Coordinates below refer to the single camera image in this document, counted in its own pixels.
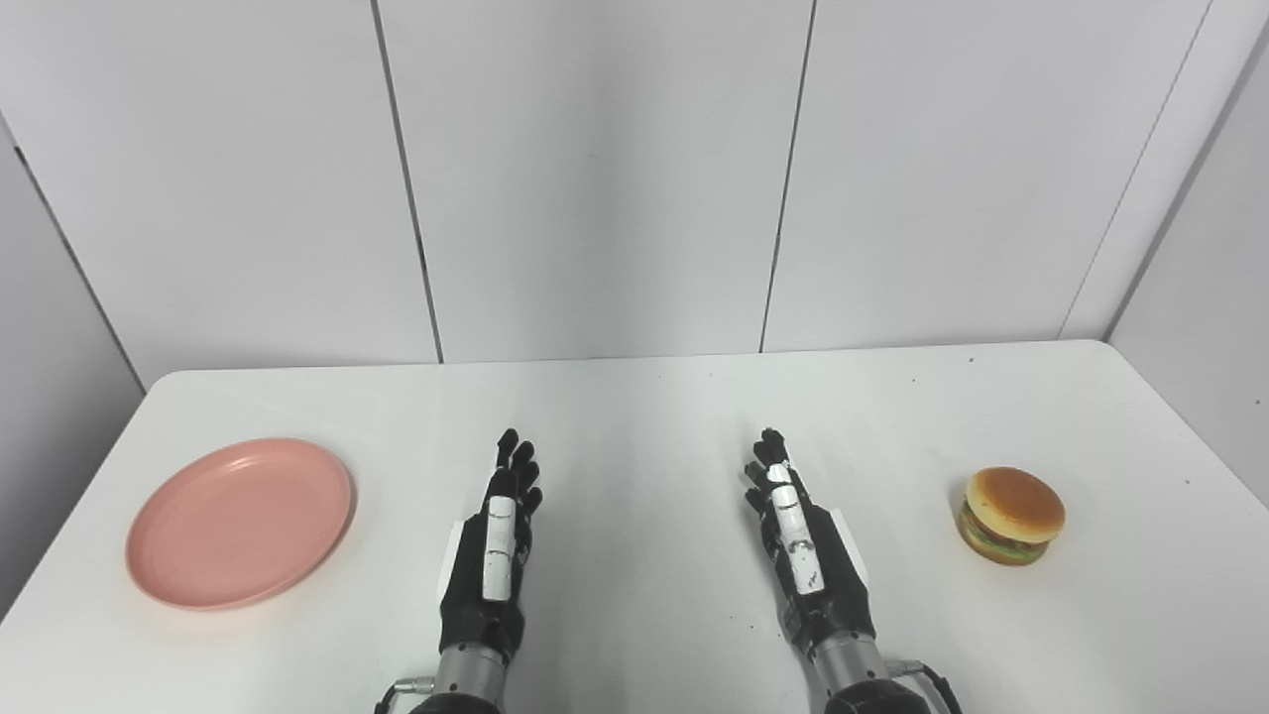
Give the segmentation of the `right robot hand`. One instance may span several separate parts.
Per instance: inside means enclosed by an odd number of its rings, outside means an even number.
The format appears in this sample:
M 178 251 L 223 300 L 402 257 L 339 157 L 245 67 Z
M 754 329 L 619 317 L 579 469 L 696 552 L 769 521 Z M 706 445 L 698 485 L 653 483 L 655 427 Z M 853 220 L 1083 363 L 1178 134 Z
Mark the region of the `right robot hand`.
M 761 430 L 745 465 L 745 502 L 783 592 L 780 624 L 803 654 L 846 635 L 874 639 L 868 588 L 830 511 L 816 505 L 791 462 L 783 434 Z

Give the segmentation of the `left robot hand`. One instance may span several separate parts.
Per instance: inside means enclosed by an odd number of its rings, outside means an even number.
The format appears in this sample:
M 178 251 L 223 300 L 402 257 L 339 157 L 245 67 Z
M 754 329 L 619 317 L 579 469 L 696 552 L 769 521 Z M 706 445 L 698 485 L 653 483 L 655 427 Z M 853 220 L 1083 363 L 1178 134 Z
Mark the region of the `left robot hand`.
M 533 516 L 543 502 L 536 446 L 509 427 L 497 441 L 495 471 L 480 510 L 462 526 L 440 602 L 442 652 L 481 646 L 505 663 L 525 632 L 520 605 Z

